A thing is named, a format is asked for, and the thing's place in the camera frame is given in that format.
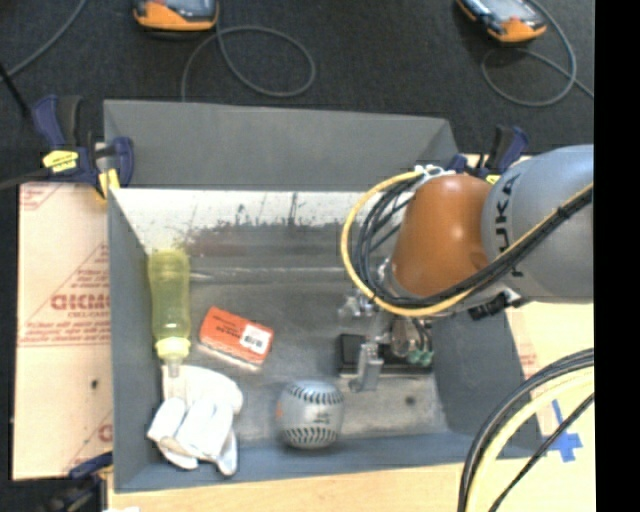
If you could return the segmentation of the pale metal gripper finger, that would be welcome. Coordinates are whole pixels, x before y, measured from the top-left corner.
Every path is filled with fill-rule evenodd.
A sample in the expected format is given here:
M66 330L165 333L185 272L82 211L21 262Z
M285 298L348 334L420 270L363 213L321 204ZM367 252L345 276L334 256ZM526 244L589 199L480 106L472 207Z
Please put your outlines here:
M341 321L370 318L374 314L375 306L361 294L346 295L338 307L338 318Z
M384 360L378 354L378 345L364 343L360 346L357 356L357 371L349 381L351 392L372 392L377 389Z

